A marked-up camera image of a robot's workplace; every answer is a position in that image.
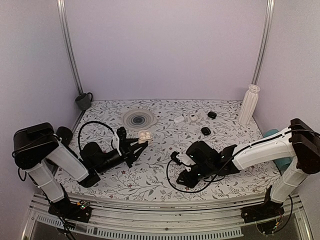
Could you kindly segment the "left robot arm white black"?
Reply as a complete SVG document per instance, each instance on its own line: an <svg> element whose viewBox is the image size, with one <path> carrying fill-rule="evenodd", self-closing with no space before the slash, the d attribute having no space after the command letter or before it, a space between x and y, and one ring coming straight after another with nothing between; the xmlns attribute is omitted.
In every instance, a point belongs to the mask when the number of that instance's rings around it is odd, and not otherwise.
<svg viewBox="0 0 320 240"><path fill-rule="evenodd" d="M12 157L47 197L49 214L88 223L93 210L89 202L72 203L47 164L62 168L79 185L90 188L101 180L100 175L122 163L131 168L147 148L149 139L127 138L126 129L120 127L112 132L111 151L103 152L98 143L89 142L79 147L80 155L76 155L69 147L72 137L69 128L54 130L48 122L26 127L13 135Z"/></svg>

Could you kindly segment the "white earbuds charging case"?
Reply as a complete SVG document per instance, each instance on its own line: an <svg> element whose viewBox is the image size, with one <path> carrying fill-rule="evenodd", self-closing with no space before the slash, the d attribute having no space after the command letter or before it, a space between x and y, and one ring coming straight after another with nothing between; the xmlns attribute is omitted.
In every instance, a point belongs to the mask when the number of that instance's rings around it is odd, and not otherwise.
<svg viewBox="0 0 320 240"><path fill-rule="evenodd" d="M153 134L152 132L148 131L148 130L141 130L138 132L138 143L142 144L142 143L151 143L153 140Z"/></svg>

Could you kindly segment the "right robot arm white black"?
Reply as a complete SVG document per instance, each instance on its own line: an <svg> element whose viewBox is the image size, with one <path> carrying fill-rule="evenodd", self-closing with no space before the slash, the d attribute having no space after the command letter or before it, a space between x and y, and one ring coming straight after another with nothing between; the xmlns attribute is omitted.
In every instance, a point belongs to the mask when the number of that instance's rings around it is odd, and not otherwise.
<svg viewBox="0 0 320 240"><path fill-rule="evenodd" d="M231 145L217 152L204 141L194 142L185 153L174 151L171 160L184 166L176 182L194 188L207 177L237 174L257 164L291 158L289 167L265 193L264 201L241 210L245 223L284 214L286 198L309 176L320 171L320 135L299 118L290 126L247 145Z"/></svg>

